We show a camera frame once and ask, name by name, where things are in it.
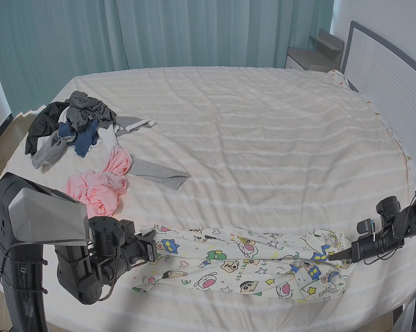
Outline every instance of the mattress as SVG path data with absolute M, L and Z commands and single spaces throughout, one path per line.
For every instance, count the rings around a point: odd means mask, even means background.
M 228 228 L 304 234 L 340 230 L 356 240 L 357 222 L 379 220 L 376 204 L 413 197 L 406 158 L 360 94 L 330 74 L 271 68 L 179 67 L 75 77 L 74 90 L 120 116 L 154 118 L 151 129 L 120 136 L 132 155 L 191 177 L 178 191 L 127 175 L 117 219 L 135 225 Z M 35 170 L 23 140 L 10 171 L 61 190 L 67 178 L 100 170 L 104 144 L 78 157 L 69 148 Z M 328 302 L 287 300 L 156 285 L 132 290 L 123 275 L 105 302 L 81 305 L 56 279 L 56 255 L 45 246 L 47 319 L 71 331 L 351 331 L 404 303 L 416 290 L 416 238 L 386 261 L 357 263 L 344 295 Z

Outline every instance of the cartoon print pants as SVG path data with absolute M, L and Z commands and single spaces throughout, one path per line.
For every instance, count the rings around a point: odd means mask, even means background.
M 339 232 L 316 229 L 298 236 L 243 228 L 154 229 L 158 260 L 133 270 L 135 291 L 163 283 L 318 302 L 344 293 L 354 268 L 349 260 L 328 260 L 350 247 Z

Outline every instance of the curtain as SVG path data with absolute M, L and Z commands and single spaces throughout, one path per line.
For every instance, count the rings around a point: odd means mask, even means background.
M 13 114 L 74 76 L 227 65 L 283 68 L 330 30 L 334 0 L 0 0 L 0 80 Z

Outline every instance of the yellow star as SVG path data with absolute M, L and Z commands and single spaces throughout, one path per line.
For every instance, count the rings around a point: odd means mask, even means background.
M 316 293 L 316 288 L 313 288 L 312 286 L 309 287 L 307 293 L 309 295 L 315 294 Z

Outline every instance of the nightstand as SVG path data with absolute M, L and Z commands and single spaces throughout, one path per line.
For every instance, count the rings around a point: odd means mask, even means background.
M 285 69 L 316 70 L 328 72 L 340 70 L 343 41 L 320 29 L 318 36 L 309 36 L 316 42 L 315 50 L 288 48 Z

